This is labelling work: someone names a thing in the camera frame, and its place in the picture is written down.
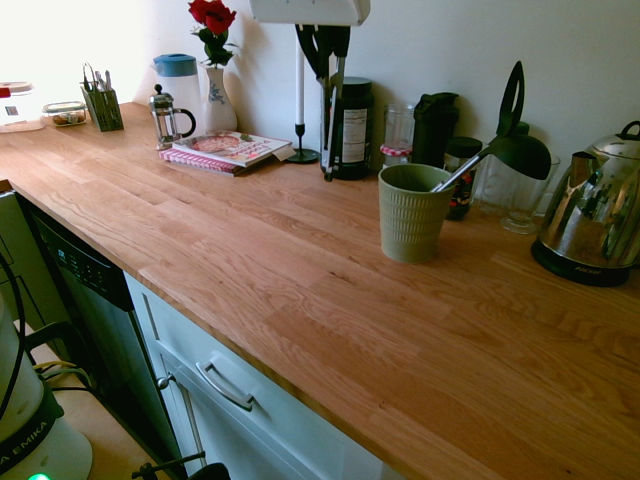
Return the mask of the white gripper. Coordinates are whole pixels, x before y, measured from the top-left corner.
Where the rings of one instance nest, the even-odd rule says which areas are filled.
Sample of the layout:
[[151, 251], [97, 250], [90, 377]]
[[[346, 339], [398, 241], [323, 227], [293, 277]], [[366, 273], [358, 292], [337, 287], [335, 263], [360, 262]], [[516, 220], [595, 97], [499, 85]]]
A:
[[[295, 24], [299, 46], [318, 80], [329, 77], [331, 54], [344, 73], [349, 26], [361, 25], [371, 10], [369, 0], [250, 0], [249, 6], [258, 22]], [[322, 25], [322, 61], [313, 25]]]

